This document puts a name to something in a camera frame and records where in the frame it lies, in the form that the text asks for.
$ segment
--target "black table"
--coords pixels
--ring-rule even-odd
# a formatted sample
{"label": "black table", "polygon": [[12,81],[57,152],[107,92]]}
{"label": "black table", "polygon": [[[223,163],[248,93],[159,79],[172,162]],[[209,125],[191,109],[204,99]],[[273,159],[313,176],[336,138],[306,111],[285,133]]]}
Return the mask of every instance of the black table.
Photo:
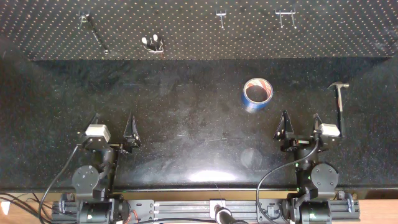
{"label": "black table", "polygon": [[[347,140],[320,154],[340,172],[344,189],[398,187],[398,61],[395,58],[264,60],[2,62],[1,191],[43,190],[71,153],[77,131],[94,113],[123,140],[130,111],[142,146],[119,158],[116,191],[253,189],[292,156],[272,139],[282,110],[296,134],[312,116],[337,124],[335,81],[342,90]],[[274,97],[258,113],[241,101],[244,83],[262,77]],[[53,190],[72,189],[79,152]],[[267,189],[295,188],[293,167],[273,174]]]}

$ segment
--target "wooden floor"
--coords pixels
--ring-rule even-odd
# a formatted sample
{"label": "wooden floor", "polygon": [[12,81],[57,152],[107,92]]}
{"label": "wooden floor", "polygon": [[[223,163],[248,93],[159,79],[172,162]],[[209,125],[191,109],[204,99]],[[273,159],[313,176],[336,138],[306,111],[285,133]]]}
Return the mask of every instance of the wooden floor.
{"label": "wooden floor", "polygon": [[[396,224],[398,223],[398,200],[360,200],[361,224]],[[35,202],[29,205],[37,209]],[[31,214],[23,211],[15,205],[11,205],[8,215],[0,212],[0,223],[2,224],[39,224],[39,220]],[[344,224],[359,224],[358,222],[344,222]]]}

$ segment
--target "hammer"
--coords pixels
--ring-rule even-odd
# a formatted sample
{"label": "hammer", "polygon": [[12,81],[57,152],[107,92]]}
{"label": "hammer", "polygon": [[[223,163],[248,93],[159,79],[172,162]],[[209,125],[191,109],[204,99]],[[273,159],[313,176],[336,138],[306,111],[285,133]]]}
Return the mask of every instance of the hammer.
{"label": "hammer", "polygon": [[341,101],[341,92],[340,88],[348,88],[349,84],[348,83],[342,83],[342,82],[335,82],[332,83],[329,87],[331,86],[336,86],[337,89],[337,102],[338,102],[338,122],[340,125],[340,136],[341,138],[345,139],[346,138],[346,128],[344,126],[344,118],[343,118],[343,102]]}

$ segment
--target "pegboard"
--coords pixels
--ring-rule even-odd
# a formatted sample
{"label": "pegboard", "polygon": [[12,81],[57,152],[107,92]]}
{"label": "pegboard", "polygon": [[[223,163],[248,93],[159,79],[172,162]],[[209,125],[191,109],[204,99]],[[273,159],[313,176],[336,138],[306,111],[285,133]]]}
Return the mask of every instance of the pegboard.
{"label": "pegboard", "polygon": [[[31,60],[386,57],[398,49],[398,3],[363,1],[0,0],[1,34]],[[221,28],[216,10],[226,11]],[[275,11],[295,11],[289,15]],[[89,11],[110,50],[79,28]],[[159,35],[164,53],[143,37]]]}

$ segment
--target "roll of tape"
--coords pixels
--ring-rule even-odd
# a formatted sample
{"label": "roll of tape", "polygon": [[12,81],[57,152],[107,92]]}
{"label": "roll of tape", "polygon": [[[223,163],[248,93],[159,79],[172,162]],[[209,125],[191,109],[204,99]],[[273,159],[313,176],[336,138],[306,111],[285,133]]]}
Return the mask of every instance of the roll of tape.
{"label": "roll of tape", "polygon": [[[248,97],[247,90],[252,86],[259,86],[262,89],[264,89],[267,94],[266,100],[257,102],[257,101],[250,99]],[[246,82],[246,84],[244,84],[242,100],[243,100],[243,104],[246,107],[246,110],[248,112],[253,112],[253,111],[257,111],[257,110],[260,110],[260,109],[263,109],[264,107],[266,107],[266,105],[270,102],[273,95],[274,95],[274,91],[272,89],[271,84],[267,80],[265,80],[263,78],[252,78],[248,82]]]}

